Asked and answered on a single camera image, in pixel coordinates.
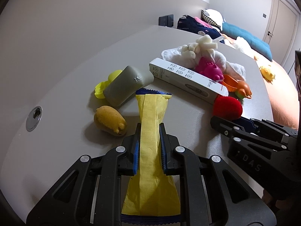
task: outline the bed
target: bed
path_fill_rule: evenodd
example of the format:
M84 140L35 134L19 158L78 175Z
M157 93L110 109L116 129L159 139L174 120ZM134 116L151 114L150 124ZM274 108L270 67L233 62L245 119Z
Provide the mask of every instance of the bed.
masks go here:
M236 48L233 47L234 49L237 49L237 41L245 41L246 48L249 48L246 50L238 49L254 58L258 67L271 65L275 73L273 81L267 81L263 78L270 98L274 122L298 129L300 108L297 90L282 66L272 59L268 44L248 31L226 23L222 15L212 9L203 10L201 19L192 18L188 15L181 17L177 28L199 35L209 34L212 39L226 33L226 39L222 43L230 47L233 47L234 44L236 46Z

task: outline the orange plastic toy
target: orange plastic toy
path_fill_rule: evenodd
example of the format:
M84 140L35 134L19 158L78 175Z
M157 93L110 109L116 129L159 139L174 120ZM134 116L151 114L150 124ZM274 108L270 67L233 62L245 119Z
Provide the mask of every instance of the orange plastic toy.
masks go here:
M235 95L241 99L252 98L252 92L249 85L244 81L237 81L229 75L224 75L224 80L220 82L229 92L235 92Z

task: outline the magenta plastic dinosaur toy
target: magenta plastic dinosaur toy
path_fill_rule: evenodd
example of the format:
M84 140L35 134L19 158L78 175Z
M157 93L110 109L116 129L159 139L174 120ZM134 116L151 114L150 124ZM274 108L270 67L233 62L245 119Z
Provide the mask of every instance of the magenta plastic dinosaur toy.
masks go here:
M213 62L208 62L204 57L200 59L195 71L216 82L221 82L224 79L221 69Z

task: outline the door frame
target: door frame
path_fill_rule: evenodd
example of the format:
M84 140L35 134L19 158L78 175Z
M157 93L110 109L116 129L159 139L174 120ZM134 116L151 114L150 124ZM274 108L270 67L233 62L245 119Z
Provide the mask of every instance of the door frame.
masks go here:
M280 0L281 2L283 2L295 15L296 15L296 21L295 21L295 28L294 28L294 33L293 33L293 37L290 40L290 44L287 48L287 51L285 53L284 59L282 62L277 62L278 64L280 64L282 67L286 64L286 61L288 59L288 56L290 55L290 52L293 48L293 44L295 42L296 39L296 34L297 34L297 29L298 29L298 25L299 25L299 19L300 19L300 11L297 11L289 2L287 2L286 0ZM271 23L271 15L273 12L273 6L274 6L274 0L272 0L272 5L271 5L271 10L270 10L270 15L268 18L268 24L265 30L265 35L263 37L263 41L266 39L267 34L268 34L268 29L270 27L270 23Z

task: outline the brown plush toy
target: brown plush toy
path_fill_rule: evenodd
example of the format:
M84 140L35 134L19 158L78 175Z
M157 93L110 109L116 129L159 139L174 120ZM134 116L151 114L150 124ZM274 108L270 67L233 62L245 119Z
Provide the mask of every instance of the brown plush toy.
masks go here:
M96 110L94 123L100 130L114 136L125 135L128 127L122 115L110 106L101 106Z

